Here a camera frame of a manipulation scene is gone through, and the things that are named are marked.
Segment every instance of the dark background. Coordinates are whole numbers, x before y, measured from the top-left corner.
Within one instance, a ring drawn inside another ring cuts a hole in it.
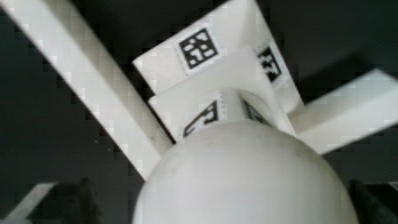
[[[72,0],[143,99],[131,60],[222,2]],[[264,0],[259,6],[305,102],[373,67],[398,77],[396,0]],[[35,183],[88,177],[103,223],[129,223],[142,178],[3,12],[0,115],[0,217]],[[398,180],[398,126],[325,158],[344,183]]]

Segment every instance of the white panel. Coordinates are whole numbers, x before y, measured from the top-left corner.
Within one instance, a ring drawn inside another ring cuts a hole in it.
[[[245,46],[250,46],[257,54],[268,52],[270,48],[262,66],[277,74],[271,86],[284,112],[291,113],[302,107],[302,100],[254,0],[229,0],[140,55],[133,64],[158,94]]]
[[[199,75],[186,79],[149,100],[174,138],[181,138],[181,127],[188,124],[191,115],[204,107],[200,105],[202,97],[223,88],[241,89],[259,97],[270,109],[275,128],[294,135],[268,77],[262,75],[257,57],[250,48],[243,48]]]
[[[0,0],[145,178],[170,147],[145,103],[65,0]]]
[[[307,106],[291,120],[296,135],[319,154],[398,123],[398,82],[374,69]]]

